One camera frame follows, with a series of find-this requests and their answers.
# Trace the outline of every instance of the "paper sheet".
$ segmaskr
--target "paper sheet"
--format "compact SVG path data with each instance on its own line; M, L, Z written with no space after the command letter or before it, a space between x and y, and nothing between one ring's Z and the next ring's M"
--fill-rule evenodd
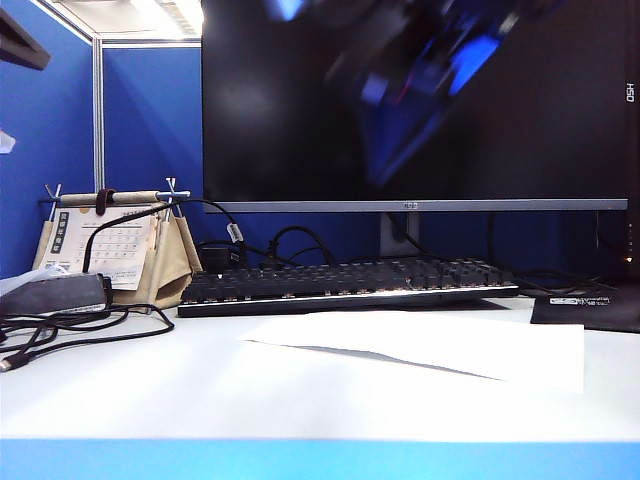
M148 206L110 206L102 216L95 208L60 208L40 266L61 265L69 273L82 271L84 251L94 230L111 220ZM111 278L113 288L136 290L142 276L147 250L155 242L156 217L147 216L107 228L96 235L91 250L89 272Z
M582 325L530 325L435 312L326 312L279 318L243 340L373 352L431 367L582 392Z

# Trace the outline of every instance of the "calendar page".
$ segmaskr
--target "calendar page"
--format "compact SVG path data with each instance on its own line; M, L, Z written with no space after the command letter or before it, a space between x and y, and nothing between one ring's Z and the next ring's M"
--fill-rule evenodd
M96 214L95 207L59 208L40 266L57 264L70 273L82 272L87 240L97 227L149 208L110 206L102 216ZM146 253L154 247L157 218L152 215L131 220L98 233L91 248L89 272L110 277L114 289L137 290Z

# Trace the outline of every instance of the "mechanical keyboard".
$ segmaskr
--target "mechanical keyboard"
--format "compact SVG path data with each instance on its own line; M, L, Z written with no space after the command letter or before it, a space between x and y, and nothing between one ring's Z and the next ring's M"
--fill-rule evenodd
M197 273L180 317L278 315L433 305L517 294L510 273L477 260L410 258Z

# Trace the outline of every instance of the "monitor logo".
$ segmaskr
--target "monitor logo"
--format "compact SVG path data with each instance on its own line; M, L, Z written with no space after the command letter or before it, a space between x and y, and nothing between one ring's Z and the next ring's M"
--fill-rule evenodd
M627 102L635 103L636 101L636 87L633 83L627 83Z

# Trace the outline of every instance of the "calendar stand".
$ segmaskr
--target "calendar stand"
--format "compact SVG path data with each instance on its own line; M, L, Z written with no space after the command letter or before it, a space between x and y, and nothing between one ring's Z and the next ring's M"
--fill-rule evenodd
M174 198L184 198L189 192L175 192L175 179L167 179L170 192L142 191L113 193L107 208L110 206L131 205L136 208L153 208L171 203ZM33 267L43 266L51 235L54 234L55 206L64 208L96 208L100 201L98 194L59 195L60 186L54 198L55 205L49 219L44 222L38 250ZM114 303L134 304L150 303L159 308L169 308L180 302L182 291L191 282L191 275L202 271L195 246L191 237L187 220L176 206L179 216L171 209L160 212L149 235L144 257L144 265L137 290L114 289Z

